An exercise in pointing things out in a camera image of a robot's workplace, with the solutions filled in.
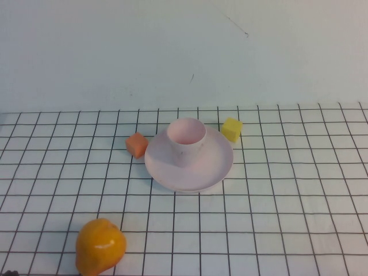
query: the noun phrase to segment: plastic fruit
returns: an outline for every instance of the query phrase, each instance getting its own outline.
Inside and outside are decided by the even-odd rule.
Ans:
[[[75,265],[83,276],[97,276],[115,266],[125,254],[124,234],[105,218],[88,222],[76,239]]]

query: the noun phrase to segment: saucer rim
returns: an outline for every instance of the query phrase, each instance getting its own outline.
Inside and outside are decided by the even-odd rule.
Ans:
[[[209,188],[211,188],[211,187],[213,187],[214,185],[216,185],[216,184],[218,184],[218,183],[220,183],[220,182],[222,182],[225,178],[226,178],[226,176],[229,174],[229,172],[230,172],[230,170],[231,170],[231,168],[232,168],[232,166],[233,166],[233,164],[234,164],[234,151],[233,151],[233,147],[232,147],[232,144],[229,142],[229,140],[221,133],[221,132],[219,132],[218,130],[216,130],[216,129],[214,129],[214,128],[212,128],[211,126],[207,126],[206,125],[206,130],[208,130],[208,129],[210,129],[210,131],[212,132],[213,131],[213,135],[215,136],[215,135],[219,135],[219,136],[221,136],[222,137],[222,139],[224,139],[224,141],[226,141],[226,144],[229,146],[229,152],[231,152],[231,166],[229,167],[229,170],[226,172],[226,174],[224,175],[224,177],[221,179],[221,180],[219,180],[218,182],[216,182],[216,183],[214,183],[214,184],[211,184],[211,185],[209,185],[208,187],[206,187],[206,188],[203,188],[203,189],[198,189],[198,190],[182,190],[182,189],[173,189],[172,187],[168,187],[167,185],[165,185],[165,184],[162,184],[162,183],[160,183],[159,181],[157,181],[153,176],[152,176],[152,174],[150,173],[150,170],[149,170],[149,166],[147,166],[147,160],[146,160],[146,158],[147,158],[147,156],[146,155],[144,155],[144,165],[145,165],[145,167],[146,167],[146,169],[147,169],[147,171],[148,171],[148,173],[149,173],[149,175],[152,177],[152,179],[154,179],[158,184],[160,184],[160,185],[162,185],[163,187],[165,187],[165,188],[167,188],[167,189],[169,189],[169,190],[171,190],[171,191],[175,191],[175,192],[180,192],[180,193],[199,193],[199,192],[201,192],[201,191],[205,191],[205,190],[208,190]],[[157,138],[159,135],[162,135],[165,139],[168,139],[168,137],[166,136],[166,135],[164,135],[164,132],[166,131],[166,129],[165,130],[163,130],[163,131],[161,131],[160,133],[158,133],[157,135],[155,135],[153,138],[152,138],[152,140],[150,141],[150,143],[148,144],[148,147],[147,147],[147,150],[149,149],[149,146],[150,146],[150,144],[151,144],[151,142],[155,139],[155,138]]]

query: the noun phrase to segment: yellow cube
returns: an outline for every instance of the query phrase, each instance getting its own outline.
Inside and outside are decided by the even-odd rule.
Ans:
[[[233,119],[227,118],[225,124],[221,129],[221,133],[231,142],[236,142],[242,131],[243,123]]]

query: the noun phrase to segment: pink saucer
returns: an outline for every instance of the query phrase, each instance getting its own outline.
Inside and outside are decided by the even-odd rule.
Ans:
[[[162,186],[182,192],[201,191],[222,181],[233,163],[233,149],[217,130],[206,126],[207,137],[201,156],[181,168],[174,164],[166,131],[156,135],[145,151],[144,161],[149,174]]]

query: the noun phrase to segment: white wall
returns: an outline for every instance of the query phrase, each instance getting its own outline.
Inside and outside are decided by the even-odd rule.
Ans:
[[[367,14],[364,0],[3,0],[0,110],[368,101]]]

